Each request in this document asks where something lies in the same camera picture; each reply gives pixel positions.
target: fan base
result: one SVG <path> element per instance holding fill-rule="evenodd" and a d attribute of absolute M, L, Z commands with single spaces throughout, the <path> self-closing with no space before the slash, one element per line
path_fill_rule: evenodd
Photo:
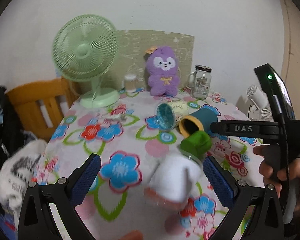
<path fill-rule="evenodd" d="M 84 94 L 80 99 L 80 104 L 86 108 L 99 108 L 112 105 L 120 98 L 117 90 L 112 88 L 101 88 L 100 90 L 100 94 L 95 96 L 94 99 L 92 91 Z"/>

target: blue gripper pad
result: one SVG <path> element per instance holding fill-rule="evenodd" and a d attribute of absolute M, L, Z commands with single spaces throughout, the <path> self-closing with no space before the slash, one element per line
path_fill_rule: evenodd
<path fill-rule="evenodd" d="M 70 203 L 73 207 L 83 202 L 100 168 L 101 159 L 99 155 L 91 154 L 85 163 L 69 176 Z"/>
<path fill-rule="evenodd" d="M 225 171 L 214 157 L 209 156 L 203 161 L 203 172 L 213 186 L 221 205 L 232 208 L 234 198 L 238 192 L 233 176 Z"/>

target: white wall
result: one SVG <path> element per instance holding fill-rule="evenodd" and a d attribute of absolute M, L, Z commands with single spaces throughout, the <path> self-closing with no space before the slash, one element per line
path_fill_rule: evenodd
<path fill-rule="evenodd" d="M 195 36 L 195 64 L 213 68 L 212 88 L 237 103 L 256 82 L 253 68 L 282 67 L 279 0 L 13 0 L 0 17 L 0 84 L 55 77 L 51 45 L 59 28 L 80 14 L 99 14 L 117 29 Z"/>

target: small white fan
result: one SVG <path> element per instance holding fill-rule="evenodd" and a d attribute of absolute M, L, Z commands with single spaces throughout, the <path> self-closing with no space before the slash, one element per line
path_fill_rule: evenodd
<path fill-rule="evenodd" d="M 249 114 L 251 120 L 273 122 L 268 99 L 257 86 L 252 85 L 248 88 L 247 97 L 254 105 L 254 109 Z"/>

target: yellow bow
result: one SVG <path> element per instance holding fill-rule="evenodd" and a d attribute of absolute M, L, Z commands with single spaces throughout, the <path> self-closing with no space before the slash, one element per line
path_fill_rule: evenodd
<path fill-rule="evenodd" d="M 160 78 L 161 81 L 164 81 L 163 85 L 170 85 L 169 81 L 172 80 L 172 77 L 169 78 Z"/>

